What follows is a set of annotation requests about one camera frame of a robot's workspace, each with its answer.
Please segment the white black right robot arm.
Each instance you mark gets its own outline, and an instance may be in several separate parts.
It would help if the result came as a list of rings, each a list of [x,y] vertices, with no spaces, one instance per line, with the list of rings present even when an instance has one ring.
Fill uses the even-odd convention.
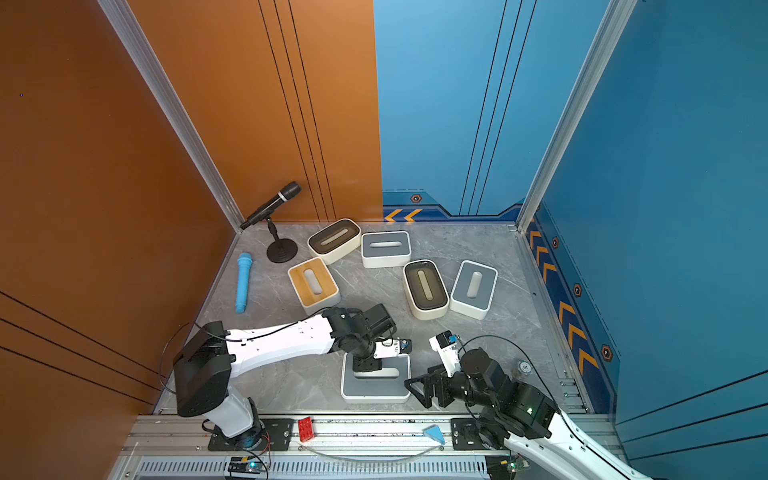
[[[481,443],[524,456],[558,479],[645,479],[592,439],[537,387],[507,375],[483,349],[439,351],[442,363],[404,382],[426,408],[434,401],[479,406]]]

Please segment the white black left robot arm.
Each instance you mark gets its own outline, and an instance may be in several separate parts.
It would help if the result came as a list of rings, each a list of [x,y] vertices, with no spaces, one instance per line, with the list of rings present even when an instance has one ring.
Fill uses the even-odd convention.
[[[412,342],[396,333],[382,304],[366,311],[324,307],[302,320],[262,329],[227,330],[220,321],[210,322],[173,360],[177,414],[202,416],[230,445],[251,446],[264,426],[254,400],[240,394],[233,379],[262,366],[335,352],[347,354],[358,370],[377,371],[385,359],[412,351]]]

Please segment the white box bamboo lid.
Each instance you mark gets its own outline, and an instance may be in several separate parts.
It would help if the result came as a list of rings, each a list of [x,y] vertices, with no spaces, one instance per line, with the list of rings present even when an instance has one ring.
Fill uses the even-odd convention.
[[[341,301],[339,287],[320,258],[313,258],[291,267],[288,276],[307,315],[333,307]]]

